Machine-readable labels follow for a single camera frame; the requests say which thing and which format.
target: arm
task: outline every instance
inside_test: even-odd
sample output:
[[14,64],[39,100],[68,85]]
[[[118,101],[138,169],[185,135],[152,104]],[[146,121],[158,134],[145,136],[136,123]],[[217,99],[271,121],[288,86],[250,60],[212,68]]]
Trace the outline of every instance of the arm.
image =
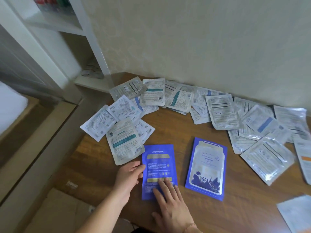
[[152,216],[161,231],[165,233],[201,233],[192,219],[178,186],[173,187],[167,178],[164,182],[159,180],[159,185],[166,201],[163,195],[154,188],[153,193],[159,203],[162,216],[157,212],[153,212]]
[[130,162],[121,167],[117,173],[111,193],[103,200],[76,233],[111,233],[120,212],[130,198],[130,192],[142,178],[145,165],[140,161]]

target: wooden desk surface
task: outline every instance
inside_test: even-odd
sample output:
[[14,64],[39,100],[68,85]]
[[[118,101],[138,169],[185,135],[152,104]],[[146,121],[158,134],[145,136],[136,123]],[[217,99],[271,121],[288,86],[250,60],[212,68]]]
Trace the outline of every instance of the wooden desk surface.
[[[123,81],[134,76],[126,74]],[[311,186],[304,182],[298,162],[269,187],[238,154],[234,154],[227,131],[215,130],[212,123],[195,125],[190,113],[184,116],[163,108],[142,119],[155,128],[145,145],[174,145],[179,188],[202,232],[290,233],[276,204],[302,194],[311,195]],[[228,147],[225,197],[222,202],[184,187],[194,137]],[[294,152],[292,144],[286,146]],[[118,168],[107,139],[104,137],[96,142],[85,135],[76,151],[57,172],[54,187],[97,206],[110,192]],[[78,185],[77,188],[66,186],[68,181]],[[131,192],[129,203],[124,207],[121,217],[159,232],[151,216],[153,211],[160,212],[159,207],[156,202],[142,201],[141,194],[142,185],[139,184]]]

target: blue face mask packet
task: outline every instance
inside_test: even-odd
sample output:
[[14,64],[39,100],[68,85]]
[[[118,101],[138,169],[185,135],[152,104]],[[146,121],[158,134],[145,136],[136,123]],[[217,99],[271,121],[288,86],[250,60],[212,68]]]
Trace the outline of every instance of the blue face mask packet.
[[195,138],[185,187],[222,201],[227,147]]
[[177,185],[174,146],[145,145],[142,154],[142,164],[146,165],[142,178],[142,200],[154,200],[153,188],[161,192],[159,179],[169,178],[171,183]]

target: hand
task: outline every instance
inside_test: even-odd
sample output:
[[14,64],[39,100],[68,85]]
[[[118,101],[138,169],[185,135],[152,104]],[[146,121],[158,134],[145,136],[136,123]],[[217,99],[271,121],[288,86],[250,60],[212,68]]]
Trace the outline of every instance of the hand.
[[153,189],[153,193],[160,205],[162,217],[157,212],[153,212],[152,216],[161,231],[165,233],[183,233],[189,226],[196,228],[178,186],[173,187],[167,178],[164,181],[165,183],[159,180],[159,185],[166,201],[156,188]]
[[112,192],[118,195],[123,206],[128,202],[131,190],[138,184],[138,178],[142,178],[142,172],[145,168],[146,165],[140,165],[140,161],[134,161],[118,170]]

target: beige patterned wallpaper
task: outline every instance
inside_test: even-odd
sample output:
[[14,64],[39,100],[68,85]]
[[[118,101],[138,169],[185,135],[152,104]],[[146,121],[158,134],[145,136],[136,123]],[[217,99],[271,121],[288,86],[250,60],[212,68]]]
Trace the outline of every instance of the beige patterned wallpaper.
[[311,109],[311,0],[82,0],[111,73]]

